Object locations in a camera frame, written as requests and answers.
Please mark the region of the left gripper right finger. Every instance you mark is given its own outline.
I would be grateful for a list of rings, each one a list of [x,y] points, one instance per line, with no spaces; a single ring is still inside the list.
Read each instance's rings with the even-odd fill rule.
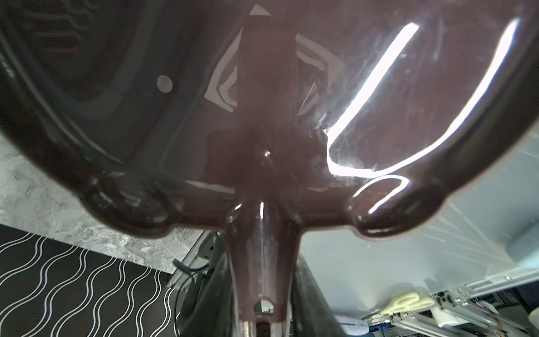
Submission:
[[[302,256],[293,272],[291,309],[294,336],[345,336]]]

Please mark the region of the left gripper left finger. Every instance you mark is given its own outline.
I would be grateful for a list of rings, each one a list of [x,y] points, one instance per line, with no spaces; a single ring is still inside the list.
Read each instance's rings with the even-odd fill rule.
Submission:
[[[181,336],[232,336],[234,292],[227,254],[217,262],[194,311],[181,326]]]

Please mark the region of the brown plastic dustpan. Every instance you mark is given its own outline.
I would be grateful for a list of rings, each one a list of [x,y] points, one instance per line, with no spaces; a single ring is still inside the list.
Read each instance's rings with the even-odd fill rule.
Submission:
[[[1,130],[106,225],[225,250],[285,336],[301,237],[407,234],[538,119],[537,1],[3,1]]]

